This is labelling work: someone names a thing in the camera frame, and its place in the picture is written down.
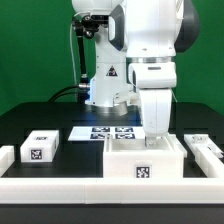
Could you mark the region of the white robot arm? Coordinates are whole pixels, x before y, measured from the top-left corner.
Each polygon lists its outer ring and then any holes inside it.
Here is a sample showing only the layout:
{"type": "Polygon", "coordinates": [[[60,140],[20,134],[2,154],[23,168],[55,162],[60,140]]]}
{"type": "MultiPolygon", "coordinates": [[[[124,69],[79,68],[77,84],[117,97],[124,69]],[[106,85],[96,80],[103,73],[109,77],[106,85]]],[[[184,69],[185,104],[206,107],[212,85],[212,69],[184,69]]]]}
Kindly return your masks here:
{"type": "Polygon", "coordinates": [[[168,135],[174,57],[200,32],[192,0],[72,0],[74,28],[93,38],[96,72],[85,103],[98,109],[136,105],[145,145],[168,135]]]}

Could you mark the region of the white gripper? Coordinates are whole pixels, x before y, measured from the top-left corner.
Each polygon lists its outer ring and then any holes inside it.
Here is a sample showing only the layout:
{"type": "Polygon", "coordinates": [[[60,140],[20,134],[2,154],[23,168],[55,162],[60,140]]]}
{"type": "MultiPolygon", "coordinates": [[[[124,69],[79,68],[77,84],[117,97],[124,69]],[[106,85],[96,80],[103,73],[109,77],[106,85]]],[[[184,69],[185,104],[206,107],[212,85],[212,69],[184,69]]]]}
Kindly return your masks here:
{"type": "Polygon", "coordinates": [[[145,132],[145,145],[156,145],[156,137],[168,133],[172,91],[170,89],[140,90],[141,120],[145,132]]]}

